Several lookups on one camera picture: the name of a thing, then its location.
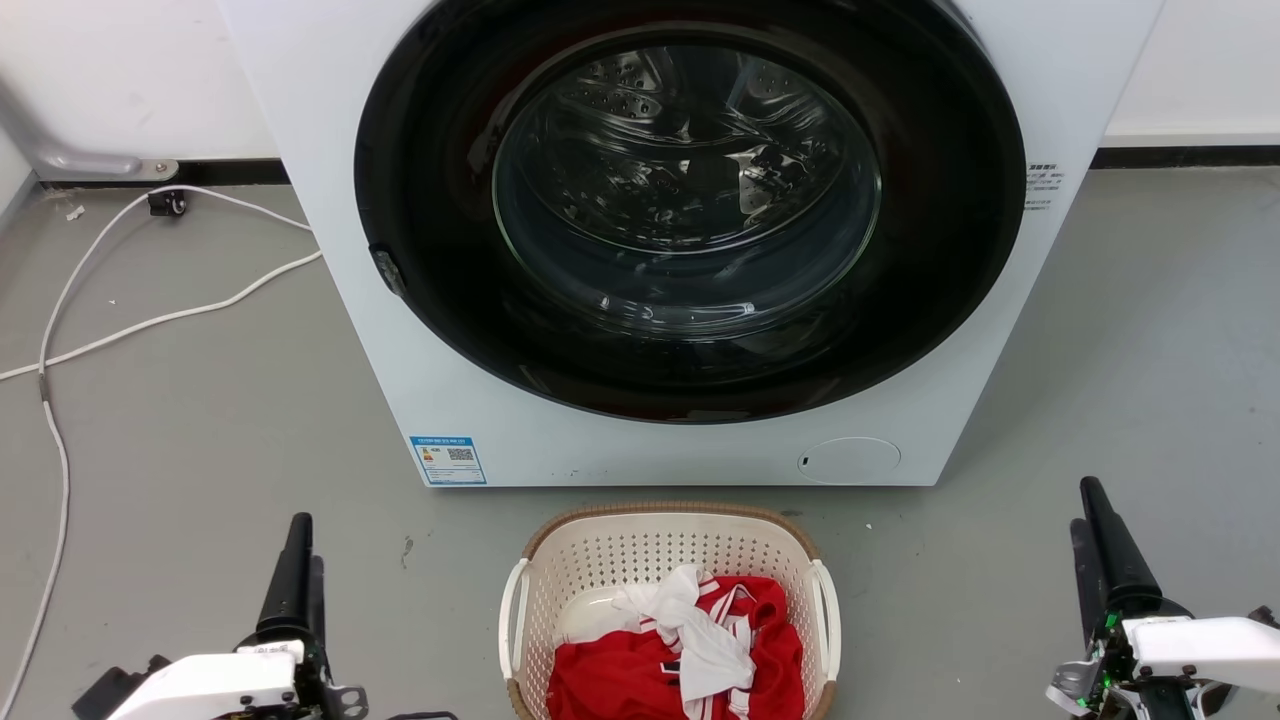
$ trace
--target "basket handle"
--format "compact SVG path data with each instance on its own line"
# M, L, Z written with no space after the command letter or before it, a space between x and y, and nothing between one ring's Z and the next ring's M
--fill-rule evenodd
M520 562L511 569L507 578L507 587L502 591L502 607L498 610L498 664L502 666L502 678L509 680L520 670L520 648L524 644L525 634L525 606L529 602L529 583L525 582L525 570L529 569L529 559L521 557ZM516 609L516 651L511 651L512 623L511 607L516 600L516 585L520 585L520 606Z
M814 610L818 615L818 653L822 659L822 671L827 682L833 682L840 674L840 602L836 600L836 583L822 560L813 561Z

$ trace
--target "floor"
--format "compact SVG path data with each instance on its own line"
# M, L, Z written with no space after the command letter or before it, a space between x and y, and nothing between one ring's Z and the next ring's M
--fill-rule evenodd
M234 193L302 217L287 187ZM0 370L35 360L70 269L133 196L50 196L0 237ZM180 220L138 211L55 352L227 297L314 247L204 197ZM233 647L298 510L328 564L334 673L367 687L371 717L509 717L494 621L524 543L566 509L639 498L731 498L813 534L845 621L832 717L1060 717L1042 693L1082 651L1068 539L1082 475L1103 478L1172 598L1201 615L1280 603L1276 277L1280 169L1094 173L936 488L433 492L329 274L308 265L50 372L70 544L14 717L68 716L111 665ZM8 684L58 518L32 375L0 383L0 468ZM1275 717L1276 702L1242 693L1221 717Z

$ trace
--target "clothes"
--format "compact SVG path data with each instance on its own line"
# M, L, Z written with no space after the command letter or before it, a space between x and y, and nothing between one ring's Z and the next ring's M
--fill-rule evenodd
M659 585L620 591L620 623L557 648L553 720L800 720L803 647L768 578L709 578L686 565Z

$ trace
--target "white cable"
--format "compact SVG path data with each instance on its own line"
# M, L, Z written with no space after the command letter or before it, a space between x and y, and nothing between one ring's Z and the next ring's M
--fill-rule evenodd
M49 579L45 582L45 592L44 592L44 594L40 598L40 607L36 611L36 621L35 621L35 624L32 624L31 635L27 638L27 647L23 650L22 660L18 664L18 671L14 675L14 679L13 679L13 685L10 685L10 688L9 688L9 697L5 698L4 707L0 707L0 720L8 720L9 719L9 711L13 710L13 703L14 703L14 701L18 700L18 691L22 689L22 682L26 679L27 670L31 667L31 659L32 659L32 655L35 655L36 643L40 641L40 629L45 624L45 615L49 614L49 601L50 601L50 598L54 594L54 584L56 584L56 582L58 582L58 571L59 571L59 569L63 565L63 551L67 550L67 520L68 520L68 516L70 514L72 473L70 473L70 464L67 460L67 445L63 441L63 434L58 430L58 423L54 420L54 406L50 402L50 397L49 397L49 383L47 383L47 380L45 378L45 369L49 365L55 365L58 363L63 363L65 360L70 360L72 357L78 357L78 356L83 355L83 354L86 354L86 352L88 352L91 350L96 350L99 347L102 347L104 345L109 345L111 342L115 342L115 341L125 337L125 336L133 334L133 333L136 333L138 331L143 331L143 329L150 328L152 325L159 325L160 323L166 323L169 320L175 320L178 318L188 318L191 315L200 315L201 313L210 313L210 311L214 311L214 310L220 310L223 307L228 307L230 305L234 305L234 304L239 302L241 300L243 300L246 296L248 296L255 290L257 290L257 288L262 287L264 284L266 284L268 282L270 282L271 279L274 279L274 278L276 278L276 277L279 277L279 275L282 275L282 274L284 274L284 273L287 273L287 272L289 272L289 270L292 270L294 268L300 268L302 265L306 265L307 263L310 263L310 261L320 258L320 252L319 251L312 252L311 255L307 255L306 258L302 258L300 260L294 260L294 261L292 261L292 263L289 263L287 265L282 265L282 266L271 270L270 273L268 273L268 274L262 275L261 278L259 278L253 284L246 287L244 290L239 291L234 296L232 296L232 297L229 297L229 299L227 299L227 300L224 300L221 302L215 302L212 305L204 305L201 307L191 307L188 310L180 310L178 313L170 313L168 315L161 315L159 318L152 318L152 319L146 320L143 323L138 323L138 324L136 324L136 325L133 325L131 328L125 328L125 329L123 329L123 331L120 331L120 332L118 332L115 334L110 334L108 337L104 337L102 340L99 340L96 342L91 342L91 343L88 343L88 345L86 345L83 347L76 348L76 350L73 350L70 352L67 352L67 354L60 355L58 357L54 357L52 360L49 360L49 340L54 334L54 325L58 323L58 315L61 314L63 304L67 301L67 296L70 293L72 286L76 283L76 278L79 277L81 269L84 268L84 264L88 261L90 256L92 256L93 251L97 250L99 243L102 242L102 238L106 237L106 233L111 232L111 228L115 227L115 223L119 222L120 218L123 218L125 214L128 214L129 210L132 210L132 209L137 208L138 205L141 205L142 202L145 202L150 195L154 195L156 192L169 192L169 191L173 191L173 190L186 190L188 192L196 192L196 193L200 193L200 195L209 195L211 197L218 197L219 200L225 200L225 201L228 201L228 202L230 202L233 205L239 205L241 208L248 208L251 210L257 210L260 213L264 213L266 215L270 215L270 217L275 218L276 220L288 223L288 224L291 224L291 225L293 225L296 228L301 228L301 229L305 229L305 231L308 231L308 232L311 231L311 228L308 225L306 225L303 223L300 223L297 220L291 220L289 218L285 218L284 215L278 215L278 214L268 210L266 208L260 208L257 205L253 205L252 202L246 202L243 200L237 200L236 197L230 197L230 196L223 195L220 192L214 192L211 190L205 190L204 187L195 187L195 186L189 186L189 184L170 184L170 186L165 186L165 187L157 187L157 188L147 192L146 195L138 197L133 202L129 202L128 205L125 205L123 210L120 210L114 218L111 218L110 223L106 223L106 227L102 228L102 232L100 232L97 234L97 237L93 238L93 242L88 246L88 250L84 252L84 256L81 258L81 261L76 265L76 269L72 270L72 277L67 279L67 284L63 287L61 295L58 296L58 302L54 304L54 311L49 315L49 324L45 325L45 336L40 341L40 356L38 356L36 364L35 365L28 365L26 368L18 368L15 370L9 370L9 372L6 372L4 374L0 374L0 380L5 380L5 379L9 379L9 378L13 378L13 377L24 374L24 373L29 373L32 370L40 373L40 398L41 398L41 402L45 406L45 419L49 421L49 432L54 436L54 442L58 445L58 459L61 461L61 466L63 466L61 515L60 515L59 523L58 523L58 544L54 547L54 562L52 562L52 566L49 570Z

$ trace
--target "white washing machine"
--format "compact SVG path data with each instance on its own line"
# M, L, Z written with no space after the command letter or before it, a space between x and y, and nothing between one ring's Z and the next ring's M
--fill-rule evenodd
M1161 0L221 5L428 484L928 486Z

